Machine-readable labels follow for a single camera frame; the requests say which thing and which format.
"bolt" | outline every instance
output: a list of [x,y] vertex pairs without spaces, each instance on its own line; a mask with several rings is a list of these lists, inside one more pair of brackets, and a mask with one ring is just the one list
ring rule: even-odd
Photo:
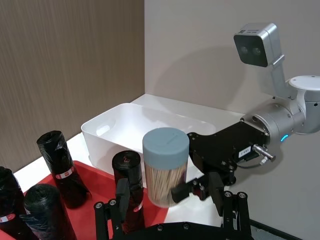
[[224,193],[224,195],[225,195],[227,198],[230,198],[230,197],[231,197],[231,193],[230,193],[230,192],[228,192],[228,191],[227,191],[227,192],[225,192],[225,193]]
[[240,192],[240,193],[239,193],[239,197],[242,198],[242,199],[245,199],[245,198],[246,198],[246,195],[245,195],[244,193]]
[[95,205],[95,208],[96,209],[99,209],[99,208],[101,208],[102,207],[102,203],[101,202],[99,202],[99,203],[97,203],[96,205]]
[[164,229],[164,226],[158,225],[158,226],[156,227],[156,229],[157,229],[159,232],[161,232],[161,231]]
[[188,223],[183,224],[183,229],[184,229],[184,230],[188,230],[188,229],[189,229],[189,227],[190,227],[190,226],[189,226],[189,224],[188,224]]

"wood grain surface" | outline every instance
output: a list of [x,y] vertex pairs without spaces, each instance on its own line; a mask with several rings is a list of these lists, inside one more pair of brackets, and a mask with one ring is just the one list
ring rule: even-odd
[[143,0],[0,1],[0,165],[144,91]]

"red tray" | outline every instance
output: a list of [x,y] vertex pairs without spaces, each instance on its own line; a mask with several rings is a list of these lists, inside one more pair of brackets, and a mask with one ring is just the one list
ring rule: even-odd
[[[96,240],[96,222],[94,204],[96,202],[107,203],[115,198],[116,186],[114,176],[97,168],[88,166],[79,161],[73,161],[77,172],[81,176],[84,184],[90,190],[92,198],[89,198],[84,205],[77,209],[68,209],[67,212],[76,234],[77,240]],[[55,185],[50,175],[45,177],[40,184]],[[146,227],[163,223],[168,209],[153,205],[144,189],[143,195],[144,222]],[[108,221],[109,237],[112,237],[111,223]],[[13,240],[6,233],[0,230],[0,240]]]

